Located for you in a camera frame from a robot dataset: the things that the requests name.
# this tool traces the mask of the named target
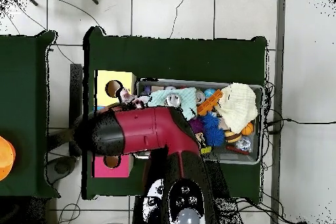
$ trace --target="dark green tabletop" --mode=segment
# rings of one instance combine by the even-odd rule
[[[132,72],[137,78],[239,82],[264,85],[266,39],[154,39],[105,36],[99,27],[85,35],[85,72],[88,72],[89,110],[94,106],[95,70]],[[135,160],[128,178],[92,178],[87,158],[87,198],[95,195],[142,193],[145,160]],[[259,201],[260,164],[222,164],[231,196]]]
[[[47,154],[46,51],[55,32],[35,37],[0,36],[0,136],[16,159],[0,181],[0,196],[55,197],[44,178]]]

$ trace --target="pink block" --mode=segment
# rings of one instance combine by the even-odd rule
[[[120,165],[116,168],[109,168],[104,163],[103,156],[96,156],[94,159],[95,178],[127,178],[133,167],[133,155],[121,156]]]

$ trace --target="gray plastic bin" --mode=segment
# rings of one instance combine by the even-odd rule
[[[136,92],[139,95],[144,91],[145,86],[175,86],[179,87],[195,87],[201,91],[205,91],[208,88],[222,89],[229,86],[228,83],[214,83],[214,82],[200,82],[200,81],[182,81],[182,80],[170,80],[170,79],[159,79],[158,81],[147,81],[146,79],[141,79],[136,84]],[[226,143],[222,146],[213,147],[210,154],[203,155],[205,160],[218,160],[220,163],[227,164],[257,164],[261,159],[261,152],[263,147],[262,140],[262,125],[264,120],[264,88],[260,85],[249,85],[250,88],[255,92],[256,95],[256,106],[258,109],[258,116],[253,125],[255,126],[254,133],[250,134],[252,141],[252,151],[247,155],[237,154],[231,152],[225,148]]]

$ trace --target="yellow block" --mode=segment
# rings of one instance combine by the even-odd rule
[[[211,152],[211,146],[207,146],[205,148],[201,148],[201,154],[209,154]]]
[[[108,106],[119,102],[118,99],[110,97],[106,91],[106,84],[112,80],[120,81],[130,94],[134,93],[135,81],[137,78],[132,72],[113,72],[109,70],[99,70],[97,74],[97,106]]]

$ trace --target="orange toy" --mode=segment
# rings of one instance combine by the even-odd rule
[[[12,169],[15,159],[13,145],[0,136],[0,181],[2,181]]]
[[[217,101],[223,96],[221,90],[217,90],[209,97],[205,102],[197,107],[197,113],[201,116],[205,116],[208,111],[212,111],[214,105],[217,104]]]
[[[253,132],[253,130],[254,130],[253,124],[251,122],[249,122],[247,124],[247,126],[245,126],[243,128],[243,130],[241,131],[241,134],[242,135],[250,135]]]

